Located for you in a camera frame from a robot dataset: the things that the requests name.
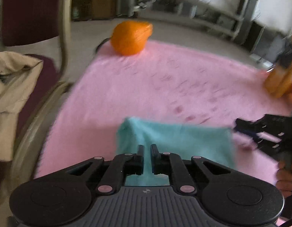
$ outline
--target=hand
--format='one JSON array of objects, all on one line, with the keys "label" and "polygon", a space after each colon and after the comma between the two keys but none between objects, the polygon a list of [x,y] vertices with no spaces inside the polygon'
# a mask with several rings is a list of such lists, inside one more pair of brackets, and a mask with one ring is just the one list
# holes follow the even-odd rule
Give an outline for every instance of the hand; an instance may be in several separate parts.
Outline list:
[{"label": "hand", "polygon": [[276,187],[281,191],[284,198],[287,198],[292,195],[292,172],[285,170],[285,165],[283,161],[278,163],[279,170],[276,173],[278,180]]}]

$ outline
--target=maroon chair backrest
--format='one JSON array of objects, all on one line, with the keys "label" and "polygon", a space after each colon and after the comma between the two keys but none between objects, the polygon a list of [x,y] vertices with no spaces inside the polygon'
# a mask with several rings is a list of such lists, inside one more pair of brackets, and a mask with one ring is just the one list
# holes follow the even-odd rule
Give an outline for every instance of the maroon chair backrest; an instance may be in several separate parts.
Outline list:
[{"label": "maroon chair backrest", "polygon": [[58,7],[59,0],[3,0],[3,44],[33,44],[58,36]]}]

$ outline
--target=black circular cover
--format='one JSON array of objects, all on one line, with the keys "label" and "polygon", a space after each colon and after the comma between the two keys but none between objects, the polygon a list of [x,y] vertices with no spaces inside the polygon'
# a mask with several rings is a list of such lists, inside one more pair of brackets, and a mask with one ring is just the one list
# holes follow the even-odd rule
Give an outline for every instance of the black circular cover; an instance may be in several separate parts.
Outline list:
[{"label": "black circular cover", "polygon": [[82,215],[91,203],[84,183],[24,183],[14,190],[9,207],[19,222],[32,226],[57,226]]},{"label": "black circular cover", "polygon": [[259,226],[279,217],[284,200],[273,185],[257,180],[209,184],[201,194],[206,210],[216,219],[239,226]]}]

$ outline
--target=white logo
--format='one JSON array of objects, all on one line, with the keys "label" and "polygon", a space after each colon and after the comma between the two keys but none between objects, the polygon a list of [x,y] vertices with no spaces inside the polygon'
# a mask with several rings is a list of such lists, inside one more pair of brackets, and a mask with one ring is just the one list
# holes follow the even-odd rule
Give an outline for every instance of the white logo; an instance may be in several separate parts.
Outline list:
[{"label": "white logo", "polygon": [[146,190],[143,190],[143,192],[144,192],[145,194],[148,194],[148,193],[151,192],[151,190],[150,190],[150,189],[146,189]]}]

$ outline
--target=ribbed gray panel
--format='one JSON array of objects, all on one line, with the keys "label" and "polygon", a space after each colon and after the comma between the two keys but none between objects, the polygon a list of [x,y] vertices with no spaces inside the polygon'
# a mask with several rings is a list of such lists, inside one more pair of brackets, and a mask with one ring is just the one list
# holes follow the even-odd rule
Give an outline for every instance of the ribbed gray panel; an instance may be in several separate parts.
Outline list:
[{"label": "ribbed gray panel", "polygon": [[87,214],[65,225],[65,227],[180,226],[227,225],[208,216],[194,197],[178,195],[171,186],[122,187],[115,195],[99,197]]}]

